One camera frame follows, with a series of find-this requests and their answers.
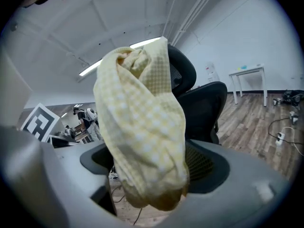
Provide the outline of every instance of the black chair backrest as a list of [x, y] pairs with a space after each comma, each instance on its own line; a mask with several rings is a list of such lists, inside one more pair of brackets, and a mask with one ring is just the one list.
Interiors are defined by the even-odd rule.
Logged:
[[177, 48], [168, 45], [171, 87], [175, 97], [190, 90], [196, 81], [196, 71], [192, 63]]
[[211, 132], [224, 108], [227, 87], [213, 82], [177, 97], [186, 117], [186, 139], [214, 142]]

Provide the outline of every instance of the towel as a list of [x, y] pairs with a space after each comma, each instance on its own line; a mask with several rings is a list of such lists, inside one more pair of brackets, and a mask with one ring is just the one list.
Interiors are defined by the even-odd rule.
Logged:
[[126, 199], [172, 210], [187, 190], [183, 109], [171, 91], [168, 41], [117, 48], [97, 69], [94, 96], [101, 135]]

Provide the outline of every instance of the table leg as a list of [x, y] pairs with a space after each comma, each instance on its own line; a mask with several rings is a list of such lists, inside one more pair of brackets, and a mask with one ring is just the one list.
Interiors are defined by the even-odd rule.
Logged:
[[231, 81], [232, 81], [232, 85], [233, 85], [233, 97], [234, 97], [234, 103], [238, 104], [238, 99], [237, 99], [237, 92], [236, 92], [236, 86], [234, 85], [234, 81], [232, 76], [230, 76]]
[[264, 69], [261, 70], [261, 75], [262, 75], [262, 83], [263, 83], [263, 90], [264, 90], [264, 106], [267, 106], [267, 88], [266, 88]]
[[243, 97], [243, 92], [242, 92], [242, 85], [241, 85], [241, 81], [239, 80], [239, 76], [237, 75], [237, 81], [238, 81], [238, 84], [239, 84], [239, 92], [240, 92], [240, 95], [241, 97]]

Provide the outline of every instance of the baseboard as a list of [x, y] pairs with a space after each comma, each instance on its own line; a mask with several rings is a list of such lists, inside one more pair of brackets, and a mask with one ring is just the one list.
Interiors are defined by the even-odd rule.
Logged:
[[[282, 94], [284, 93], [286, 90], [267, 90], [268, 94]], [[264, 91], [263, 90], [244, 90], [242, 91], [243, 94], [263, 94]]]

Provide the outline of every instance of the power strip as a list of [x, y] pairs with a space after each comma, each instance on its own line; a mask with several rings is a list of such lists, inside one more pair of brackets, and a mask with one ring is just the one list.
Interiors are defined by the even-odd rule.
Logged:
[[282, 143], [283, 143], [283, 140], [284, 140], [284, 138], [285, 138], [285, 134], [284, 133], [278, 133], [277, 134], [277, 139], [276, 139], [276, 146], [281, 146], [282, 145]]

